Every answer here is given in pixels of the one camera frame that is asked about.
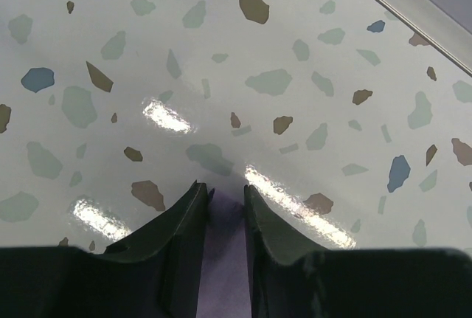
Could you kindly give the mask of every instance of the purple fabric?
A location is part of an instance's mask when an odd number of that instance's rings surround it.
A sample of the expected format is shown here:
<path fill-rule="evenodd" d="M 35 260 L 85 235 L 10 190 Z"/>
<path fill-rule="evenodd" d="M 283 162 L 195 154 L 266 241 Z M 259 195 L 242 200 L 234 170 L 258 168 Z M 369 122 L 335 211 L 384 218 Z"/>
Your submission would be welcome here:
<path fill-rule="evenodd" d="M 243 205 L 216 192 L 208 212 L 197 318 L 249 318 Z"/>

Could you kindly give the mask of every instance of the metal edge strip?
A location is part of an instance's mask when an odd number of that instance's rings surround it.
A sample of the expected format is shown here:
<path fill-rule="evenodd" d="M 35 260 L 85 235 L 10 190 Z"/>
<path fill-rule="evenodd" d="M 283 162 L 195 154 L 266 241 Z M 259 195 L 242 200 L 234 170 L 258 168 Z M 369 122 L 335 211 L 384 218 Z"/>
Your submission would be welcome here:
<path fill-rule="evenodd" d="M 376 0 L 472 77 L 472 34 L 429 0 Z"/>

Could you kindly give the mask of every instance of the terrazzo tabletop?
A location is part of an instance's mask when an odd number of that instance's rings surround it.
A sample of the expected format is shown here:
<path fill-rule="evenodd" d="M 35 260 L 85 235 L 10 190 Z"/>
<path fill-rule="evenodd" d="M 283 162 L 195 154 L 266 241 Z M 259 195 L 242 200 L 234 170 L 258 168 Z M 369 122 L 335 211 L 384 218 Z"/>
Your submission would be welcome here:
<path fill-rule="evenodd" d="M 374 0 L 0 0 L 0 246 L 194 180 L 329 248 L 472 247 L 472 80 Z"/>

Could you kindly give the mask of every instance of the brown speckle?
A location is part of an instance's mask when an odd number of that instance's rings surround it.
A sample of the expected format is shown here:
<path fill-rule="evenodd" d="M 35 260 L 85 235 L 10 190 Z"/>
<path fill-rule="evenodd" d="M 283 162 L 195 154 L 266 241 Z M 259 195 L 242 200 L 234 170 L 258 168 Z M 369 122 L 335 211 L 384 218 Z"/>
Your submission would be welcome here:
<path fill-rule="evenodd" d="M 67 237 L 64 237 L 64 239 L 59 242 L 58 246 L 69 246 L 69 239 Z"/>
<path fill-rule="evenodd" d="M 461 165 L 472 165 L 472 148 L 460 139 L 452 139 L 453 152 Z"/>
<path fill-rule="evenodd" d="M 151 180 L 133 183 L 131 194 L 143 204 L 154 207 L 157 211 L 165 211 L 164 196 Z"/>
<path fill-rule="evenodd" d="M 72 1 L 67 2 L 67 12 L 69 12 L 69 14 L 71 14 L 72 11 L 74 10 L 74 6 L 75 6 L 74 2 Z"/>
<path fill-rule="evenodd" d="M 428 69 L 426 70 L 426 74 L 428 75 L 428 77 L 430 77 L 432 80 L 437 80 L 436 78 L 436 72 L 434 71 L 434 69 L 430 66 L 428 67 Z"/>
<path fill-rule="evenodd" d="M 293 117 L 276 117 L 274 119 L 274 134 L 281 135 L 288 129 L 288 126 L 294 121 Z"/>
<path fill-rule="evenodd" d="M 88 74 L 90 75 L 91 82 L 96 86 L 98 89 L 102 89 L 103 91 L 107 91 L 110 93 L 111 87 L 113 87 L 113 81 L 106 77 L 103 72 L 101 72 L 97 67 L 86 61 Z"/>
<path fill-rule="evenodd" d="M 125 148 L 124 152 L 125 155 L 133 162 L 142 162 L 142 154 L 138 150 L 135 150 L 131 147 L 127 147 Z"/>
<path fill-rule="evenodd" d="M 331 212 L 334 202 L 321 193 L 311 195 L 303 203 L 312 210 L 315 210 L 320 215 L 326 215 Z"/>
<path fill-rule="evenodd" d="M 239 0 L 239 7 L 246 19 L 265 24 L 268 20 L 268 7 L 263 0 Z"/>
<path fill-rule="evenodd" d="M 418 45 L 423 45 L 423 46 L 428 46 L 429 42 L 425 40 L 424 37 L 419 35 L 417 32 L 413 33 L 413 36 L 408 40 L 408 43 L 412 46 L 418 46 Z"/>
<path fill-rule="evenodd" d="M 241 121 L 239 120 L 239 117 L 235 113 L 231 113 L 231 126 L 233 128 L 240 128 L 241 127 Z"/>
<path fill-rule="evenodd" d="M 437 152 L 436 145 L 431 145 L 431 147 L 428 148 L 428 150 L 426 151 L 426 165 L 429 165 L 429 163 L 433 159 L 436 152 Z"/>
<path fill-rule="evenodd" d="M 358 106 L 369 99 L 373 93 L 373 91 L 367 91 L 366 89 L 355 91 L 353 95 L 353 103 Z"/>
<path fill-rule="evenodd" d="M 6 106 L 5 104 L 0 105 L 0 134 L 3 134 L 7 130 L 11 114 L 11 107 Z"/>

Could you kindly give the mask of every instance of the blue speckle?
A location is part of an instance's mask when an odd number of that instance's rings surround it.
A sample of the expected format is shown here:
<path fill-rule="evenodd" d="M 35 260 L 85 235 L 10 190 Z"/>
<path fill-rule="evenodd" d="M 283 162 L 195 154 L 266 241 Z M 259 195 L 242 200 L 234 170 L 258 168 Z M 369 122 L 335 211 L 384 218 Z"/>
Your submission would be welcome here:
<path fill-rule="evenodd" d="M 54 72 L 46 67 L 30 69 L 21 79 L 21 84 L 29 91 L 38 93 L 41 89 L 54 85 Z"/>
<path fill-rule="evenodd" d="M 370 32 L 383 32 L 385 27 L 385 22 L 384 21 L 376 21 L 375 23 L 370 24 L 367 27 L 367 30 Z"/>
<path fill-rule="evenodd" d="M 410 176 L 410 170 L 411 168 L 403 154 L 393 159 L 392 166 L 390 167 L 389 184 L 386 186 L 389 193 L 393 193 L 396 189 L 403 186 L 405 180 Z"/>

